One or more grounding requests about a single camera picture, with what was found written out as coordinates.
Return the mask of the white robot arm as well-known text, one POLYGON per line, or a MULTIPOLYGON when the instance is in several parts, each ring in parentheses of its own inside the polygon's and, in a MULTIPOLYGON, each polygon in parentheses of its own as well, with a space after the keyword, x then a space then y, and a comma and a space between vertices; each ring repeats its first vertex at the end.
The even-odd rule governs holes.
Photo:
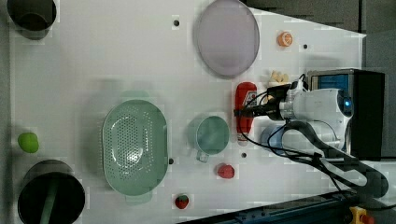
POLYGON ((339 89, 308 91, 303 82, 258 93, 252 82, 237 85, 233 115, 237 139, 281 158, 307 164, 334 183, 364 198, 387 196, 386 174, 346 154, 347 125, 353 117, 349 95, 339 89))

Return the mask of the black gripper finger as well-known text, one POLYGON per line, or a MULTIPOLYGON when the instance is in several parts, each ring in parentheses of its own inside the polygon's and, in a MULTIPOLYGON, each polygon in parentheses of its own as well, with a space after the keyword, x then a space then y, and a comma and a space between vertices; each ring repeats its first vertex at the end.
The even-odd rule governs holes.
POLYGON ((234 114, 236 117, 240 117, 240 118, 242 118, 242 117, 245 117, 245 118, 254 118, 254 117, 255 117, 254 111, 253 111, 252 109, 250 109, 250 108, 235 109, 235 110, 233 111, 233 114, 234 114))

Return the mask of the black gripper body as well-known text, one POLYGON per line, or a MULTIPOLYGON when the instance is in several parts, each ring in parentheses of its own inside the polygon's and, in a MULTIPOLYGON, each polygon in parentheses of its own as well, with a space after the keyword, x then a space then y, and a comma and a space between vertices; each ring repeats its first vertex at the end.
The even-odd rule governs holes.
POLYGON ((269 88, 259 104, 253 107, 253 116, 266 116, 271 120, 283 120, 280 113, 280 103, 284 102, 288 95, 290 84, 269 88))

